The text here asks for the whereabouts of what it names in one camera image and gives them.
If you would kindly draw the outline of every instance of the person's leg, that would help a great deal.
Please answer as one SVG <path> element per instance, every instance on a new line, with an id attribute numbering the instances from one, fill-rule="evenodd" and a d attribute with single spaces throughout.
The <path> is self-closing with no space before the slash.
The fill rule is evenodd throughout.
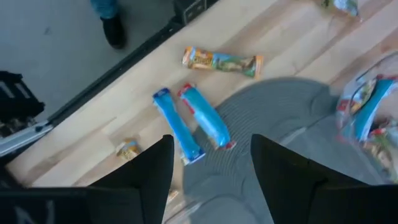
<path id="1" fill-rule="evenodd" d="M 122 48 L 126 43 L 126 37 L 118 14 L 116 0 L 90 0 L 90 2 L 103 22 L 108 43 L 115 49 Z"/>

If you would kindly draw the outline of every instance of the gray floor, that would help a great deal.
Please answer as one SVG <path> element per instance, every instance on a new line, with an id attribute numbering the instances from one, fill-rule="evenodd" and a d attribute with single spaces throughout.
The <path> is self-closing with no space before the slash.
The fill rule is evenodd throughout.
<path id="1" fill-rule="evenodd" d="M 3 0 L 0 70 L 21 73 L 47 119 L 173 16 L 172 0 L 119 0 L 128 45 L 114 50 L 90 0 Z"/>

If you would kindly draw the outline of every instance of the black boot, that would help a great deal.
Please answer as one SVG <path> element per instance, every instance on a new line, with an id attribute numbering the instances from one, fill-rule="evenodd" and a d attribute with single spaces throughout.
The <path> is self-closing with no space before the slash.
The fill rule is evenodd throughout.
<path id="1" fill-rule="evenodd" d="M 101 18 L 104 33 L 108 43 L 115 49 L 121 49 L 126 44 L 126 36 L 119 15 L 110 19 Z"/>

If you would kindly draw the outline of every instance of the gray rug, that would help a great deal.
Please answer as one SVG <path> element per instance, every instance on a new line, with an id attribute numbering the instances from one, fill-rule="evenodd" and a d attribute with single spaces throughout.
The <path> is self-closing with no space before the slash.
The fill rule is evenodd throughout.
<path id="1" fill-rule="evenodd" d="M 190 204 L 177 219 L 166 223 L 273 223 L 249 152 L 254 133 L 376 184 L 378 180 L 355 149 L 337 141 L 333 116 L 336 101 L 325 85 L 286 78 L 250 86 L 219 105 L 217 111 L 238 144 L 232 151 L 215 151 L 206 134 L 201 129 L 195 131 L 206 156 L 185 167 L 183 187 Z"/>

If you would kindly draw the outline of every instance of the jeans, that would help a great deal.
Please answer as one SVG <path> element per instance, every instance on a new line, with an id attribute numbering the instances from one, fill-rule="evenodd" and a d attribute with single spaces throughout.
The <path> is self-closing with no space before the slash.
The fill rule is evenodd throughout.
<path id="1" fill-rule="evenodd" d="M 103 19 L 113 18 L 118 13 L 116 0 L 90 0 L 95 12 Z"/>

